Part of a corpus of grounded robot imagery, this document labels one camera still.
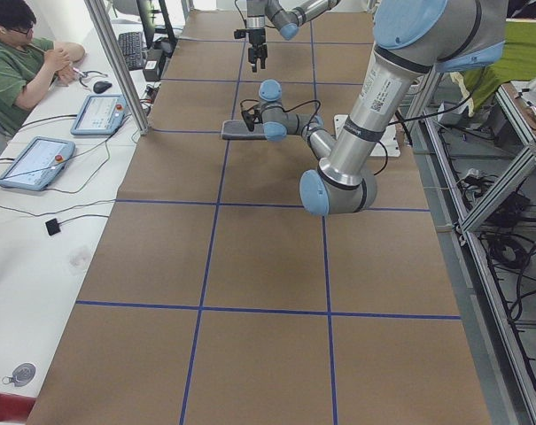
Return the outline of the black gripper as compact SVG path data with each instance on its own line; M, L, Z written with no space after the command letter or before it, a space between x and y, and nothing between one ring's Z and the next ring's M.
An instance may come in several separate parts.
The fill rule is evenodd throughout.
M250 28L248 42L248 62L251 65L253 73L258 72L258 64L260 69L266 69L266 61L268 58L268 46L266 44L266 31L264 28Z
M242 119L249 131L254 131L262 123L261 113L258 108L248 108L241 111Z

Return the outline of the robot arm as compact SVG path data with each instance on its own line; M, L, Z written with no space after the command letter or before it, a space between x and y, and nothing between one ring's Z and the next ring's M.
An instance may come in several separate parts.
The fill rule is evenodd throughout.
M266 27L268 22L284 40L289 41L304 24L319 17L324 12L332 10L339 4L339 1L334 0L306 1L287 11L276 0L247 1L245 27L236 30L234 37L236 39L245 38L249 43L247 55L252 72L257 73L258 68L264 69L266 66L268 58Z
M265 80L259 102L242 116L248 129L263 126L269 141L299 135L318 160L302 174L300 199L313 215L357 213L374 202L377 182L366 159L408 93L430 70L470 70L502 55L505 1L383 1L373 22L373 63L337 136L319 118L286 111L281 86Z

